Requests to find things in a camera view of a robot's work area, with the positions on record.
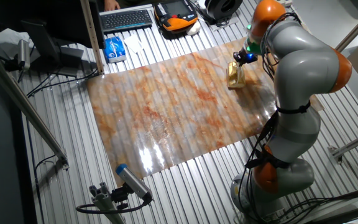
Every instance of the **keyboard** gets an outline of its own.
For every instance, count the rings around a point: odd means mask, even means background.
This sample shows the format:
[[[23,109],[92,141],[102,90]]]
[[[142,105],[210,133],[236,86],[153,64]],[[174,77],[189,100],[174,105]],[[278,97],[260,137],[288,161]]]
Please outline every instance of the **keyboard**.
[[[152,25],[147,10],[116,12],[101,16],[103,32],[138,29]]]

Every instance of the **paper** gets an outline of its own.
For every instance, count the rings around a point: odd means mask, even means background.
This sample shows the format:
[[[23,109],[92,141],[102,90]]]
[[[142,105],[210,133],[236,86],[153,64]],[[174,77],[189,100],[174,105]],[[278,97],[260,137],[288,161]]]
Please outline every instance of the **paper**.
[[[142,42],[137,38],[136,35],[132,35],[124,40],[127,47],[137,53],[140,52],[143,49]]]

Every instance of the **monitor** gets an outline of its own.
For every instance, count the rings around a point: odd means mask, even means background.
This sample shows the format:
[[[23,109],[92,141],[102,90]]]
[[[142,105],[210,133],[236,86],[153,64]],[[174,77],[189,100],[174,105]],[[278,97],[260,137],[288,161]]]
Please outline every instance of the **monitor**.
[[[105,48],[97,0],[89,0],[98,45]],[[75,76],[83,51],[61,47],[79,43],[92,47],[80,0],[0,0],[0,24],[27,32],[40,57],[30,69]]]

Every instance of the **touchscreen display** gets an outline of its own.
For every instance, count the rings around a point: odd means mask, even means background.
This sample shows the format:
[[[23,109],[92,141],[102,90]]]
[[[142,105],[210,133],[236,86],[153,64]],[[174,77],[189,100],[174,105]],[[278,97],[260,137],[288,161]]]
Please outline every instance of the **touchscreen display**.
[[[167,6],[169,14],[175,15],[187,15],[189,14],[189,9],[185,6],[185,4],[181,1],[168,2],[165,3]]]

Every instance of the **blue cap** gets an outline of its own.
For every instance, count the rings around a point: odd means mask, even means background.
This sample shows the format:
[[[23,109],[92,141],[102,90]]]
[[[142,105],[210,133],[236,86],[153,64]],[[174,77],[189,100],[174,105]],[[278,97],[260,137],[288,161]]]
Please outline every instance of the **blue cap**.
[[[117,169],[116,169],[116,173],[117,175],[119,175],[127,166],[127,164],[120,164],[119,166],[117,166]]]

